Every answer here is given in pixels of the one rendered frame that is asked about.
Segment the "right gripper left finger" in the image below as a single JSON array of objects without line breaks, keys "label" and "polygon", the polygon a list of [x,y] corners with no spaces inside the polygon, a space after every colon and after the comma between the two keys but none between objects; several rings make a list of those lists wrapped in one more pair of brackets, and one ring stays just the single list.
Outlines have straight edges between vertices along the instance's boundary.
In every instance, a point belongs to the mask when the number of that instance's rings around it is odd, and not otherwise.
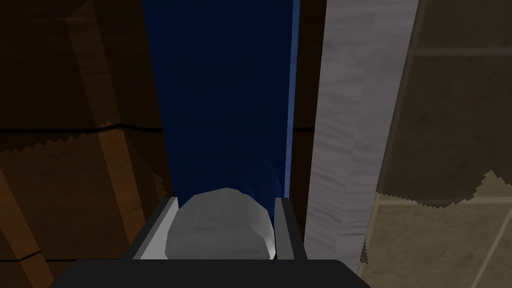
[{"label": "right gripper left finger", "polygon": [[176,197],[165,197],[155,208],[127,251],[126,260],[167,260],[169,229],[179,205]]}]

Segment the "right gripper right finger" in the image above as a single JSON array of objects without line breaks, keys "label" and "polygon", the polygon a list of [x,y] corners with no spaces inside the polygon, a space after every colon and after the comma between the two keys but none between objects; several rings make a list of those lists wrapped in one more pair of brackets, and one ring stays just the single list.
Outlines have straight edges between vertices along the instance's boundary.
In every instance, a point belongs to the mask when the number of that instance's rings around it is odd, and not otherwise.
[{"label": "right gripper right finger", "polygon": [[289,198],[275,199],[274,238],[278,260],[307,260],[304,242]]}]

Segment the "grey round door knob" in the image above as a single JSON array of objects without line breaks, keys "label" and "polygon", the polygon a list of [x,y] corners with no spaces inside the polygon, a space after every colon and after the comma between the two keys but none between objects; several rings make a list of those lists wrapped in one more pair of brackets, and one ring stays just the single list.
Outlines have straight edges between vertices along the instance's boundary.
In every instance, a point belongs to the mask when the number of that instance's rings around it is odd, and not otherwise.
[{"label": "grey round door knob", "polygon": [[272,260],[274,229],[267,209],[232,188],[195,194],[168,230],[171,260]]}]

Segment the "dark blue door leaf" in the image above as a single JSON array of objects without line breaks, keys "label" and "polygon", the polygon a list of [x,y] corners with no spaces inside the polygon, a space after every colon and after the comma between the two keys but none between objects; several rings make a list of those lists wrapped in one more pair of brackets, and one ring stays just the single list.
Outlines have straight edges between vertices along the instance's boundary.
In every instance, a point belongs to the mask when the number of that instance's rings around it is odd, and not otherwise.
[{"label": "dark blue door leaf", "polygon": [[274,216],[289,194],[300,0],[142,0],[171,186]]}]

